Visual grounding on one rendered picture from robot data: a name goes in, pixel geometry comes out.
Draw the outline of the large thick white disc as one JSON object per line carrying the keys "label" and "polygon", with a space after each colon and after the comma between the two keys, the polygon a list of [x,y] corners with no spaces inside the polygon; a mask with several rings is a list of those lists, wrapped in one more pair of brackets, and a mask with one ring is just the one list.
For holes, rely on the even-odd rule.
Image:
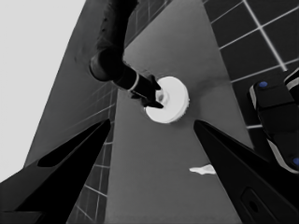
{"label": "large thick white disc", "polygon": [[157,80],[161,90],[156,99],[163,108],[146,107],[148,117],[155,122],[169,124],[180,119],[186,112],[190,98],[186,86],[176,77],[162,77]]}

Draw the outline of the small white T-shaped piece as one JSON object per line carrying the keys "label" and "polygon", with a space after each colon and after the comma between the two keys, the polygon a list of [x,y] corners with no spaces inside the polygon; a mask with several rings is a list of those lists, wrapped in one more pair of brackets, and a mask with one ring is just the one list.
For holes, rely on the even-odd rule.
{"label": "small white T-shaped piece", "polygon": [[207,164],[201,167],[190,168],[190,171],[199,175],[215,175],[216,171],[211,164]]}

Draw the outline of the dark robot body block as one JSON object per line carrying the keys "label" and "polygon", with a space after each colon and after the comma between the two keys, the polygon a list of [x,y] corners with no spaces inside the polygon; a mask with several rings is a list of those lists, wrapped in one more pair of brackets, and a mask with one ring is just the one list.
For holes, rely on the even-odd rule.
{"label": "dark robot body block", "polygon": [[277,163],[299,175],[299,67],[280,82],[254,83],[248,97]]}

